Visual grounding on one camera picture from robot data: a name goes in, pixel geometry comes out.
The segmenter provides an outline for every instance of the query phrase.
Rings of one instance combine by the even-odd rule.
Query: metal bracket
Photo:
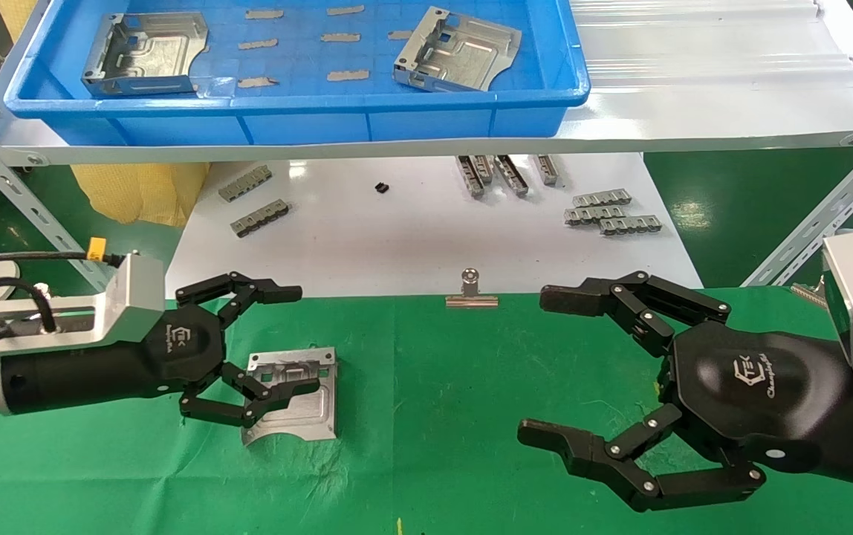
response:
[[[106,15],[82,76],[94,98],[193,92],[189,67],[209,38],[202,13]]]
[[[393,79],[426,91],[488,91],[521,41],[515,28],[431,7],[393,62]]]
[[[853,170],[817,204],[797,228],[770,253],[742,285],[784,285],[813,253],[823,238],[835,234],[853,213]]]
[[[317,392],[291,398],[287,409],[271,411],[250,429],[243,429],[245,446],[280,433],[305,441],[337,438],[337,353],[334,348],[251,353],[247,373],[265,386],[317,379],[321,387]]]

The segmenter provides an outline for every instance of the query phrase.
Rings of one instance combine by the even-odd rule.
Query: metal clip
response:
[[[495,308],[499,298],[495,295],[480,295],[480,272],[471,267],[463,271],[462,295],[447,295],[447,308]]]

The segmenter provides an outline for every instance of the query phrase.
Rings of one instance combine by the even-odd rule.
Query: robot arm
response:
[[[200,307],[226,294],[220,311]],[[22,414],[125,398],[182,392],[183,416],[251,427],[267,412],[287,409],[291,397],[316,392],[317,379],[263,386],[225,361],[225,331],[253,304],[293,302],[301,287],[270,279],[222,275],[176,292],[178,308],[165,311],[162,264],[131,254],[104,294],[53,298],[56,332],[45,332],[32,301],[0,302],[0,411]],[[83,312],[83,315],[67,315]],[[233,406],[200,398],[222,380],[249,402]]]
[[[853,373],[840,342],[725,325],[729,305],[638,271],[542,289],[545,311],[610,316],[664,356],[662,407],[610,440],[535,420],[519,441],[558,453],[569,474],[607,484],[636,511],[746,500],[756,464],[853,482]],[[667,315],[691,325],[675,334]],[[635,461],[671,433],[721,467],[653,476]]]

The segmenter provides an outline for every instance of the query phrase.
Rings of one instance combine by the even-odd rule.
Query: white shelf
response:
[[[846,0],[571,0],[594,88],[545,139],[315,146],[67,146],[0,100],[8,165],[254,161],[461,153],[661,152],[847,145],[853,12]],[[35,18],[46,7],[41,0]],[[0,98],[30,31],[15,45]]]

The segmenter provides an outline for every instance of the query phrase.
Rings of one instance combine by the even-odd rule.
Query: green mat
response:
[[[831,335],[783,289],[712,294],[737,328]],[[608,436],[658,405],[660,362],[607,318],[546,314],[536,295],[486,311],[437,296],[305,300],[251,308],[229,350],[243,365],[312,343],[341,362],[338,441],[246,450],[237,429],[182,421],[175,396],[0,416],[0,533],[853,533],[852,484],[771,473],[743,504],[638,514],[521,446],[523,417]],[[677,438],[645,457],[650,470],[699,466]]]

